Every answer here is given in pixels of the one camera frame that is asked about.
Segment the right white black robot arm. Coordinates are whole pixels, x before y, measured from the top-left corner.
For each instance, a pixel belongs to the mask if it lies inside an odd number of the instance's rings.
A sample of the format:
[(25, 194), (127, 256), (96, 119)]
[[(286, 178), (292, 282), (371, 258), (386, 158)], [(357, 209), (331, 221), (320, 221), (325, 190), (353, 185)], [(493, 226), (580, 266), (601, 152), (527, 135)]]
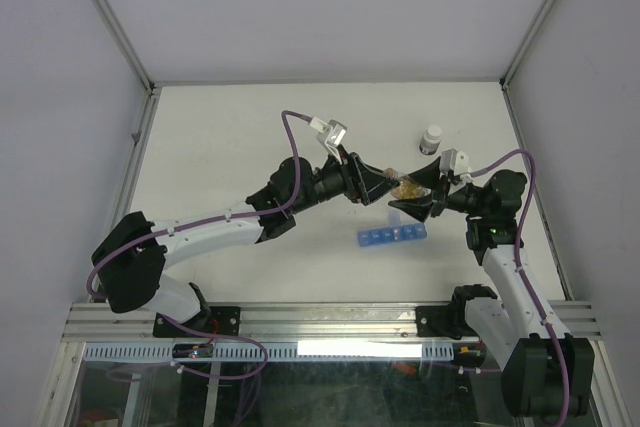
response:
[(428, 195), (390, 203), (418, 221), (446, 210), (463, 214), (467, 247), (492, 281), (456, 287), (445, 307), (419, 314), (418, 322), (455, 340), (477, 335), (499, 365), (508, 412), (562, 426), (588, 411), (595, 354), (539, 292), (529, 267), (522, 230), (535, 174), (500, 161), (478, 174), (489, 177), (482, 186), (464, 162), (440, 157), (408, 176)]

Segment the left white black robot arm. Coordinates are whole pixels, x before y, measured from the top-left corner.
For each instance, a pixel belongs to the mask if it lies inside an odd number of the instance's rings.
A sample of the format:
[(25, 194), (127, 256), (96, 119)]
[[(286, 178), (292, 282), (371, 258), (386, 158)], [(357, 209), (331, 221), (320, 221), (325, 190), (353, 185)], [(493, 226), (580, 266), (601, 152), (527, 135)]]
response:
[(213, 313), (199, 287), (171, 278), (169, 268), (215, 250), (276, 239), (295, 227), (296, 214), (335, 197), (368, 206), (398, 185), (345, 150), (320, 168), (289, 157), (262, 189), (220, 213), (171, 221), (151, 221), (140, 211), (126, 215), (91, 261), (113, 313), (144, 309), (194, 336), (212, 329)]

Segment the blue weekly pill organizer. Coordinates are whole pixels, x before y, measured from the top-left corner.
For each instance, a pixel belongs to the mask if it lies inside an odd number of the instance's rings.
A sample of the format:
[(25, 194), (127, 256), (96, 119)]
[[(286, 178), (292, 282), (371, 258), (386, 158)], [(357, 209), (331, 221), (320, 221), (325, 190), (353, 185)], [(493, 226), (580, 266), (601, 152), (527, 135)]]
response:
[(422, 241), (428, 237), (426, 226), (399, 211), (390, 211), (385, 226), (360, 230), (357, 243), (361, 248), (390, 245), (403, 242)]

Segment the clear capsule bottle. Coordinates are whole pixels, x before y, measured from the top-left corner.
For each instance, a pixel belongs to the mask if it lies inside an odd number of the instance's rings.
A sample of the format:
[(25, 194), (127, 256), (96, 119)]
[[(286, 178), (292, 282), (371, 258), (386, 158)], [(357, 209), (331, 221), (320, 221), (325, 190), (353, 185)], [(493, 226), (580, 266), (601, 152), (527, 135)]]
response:
[(399, 184), (390, 191), (390, 195), (396, 200), (416, 199), (430, 194), (428, 188), (415, 182), (407, 174), (393, 168), (385, 169), (384, 173), (389, 178), (399, 182)]

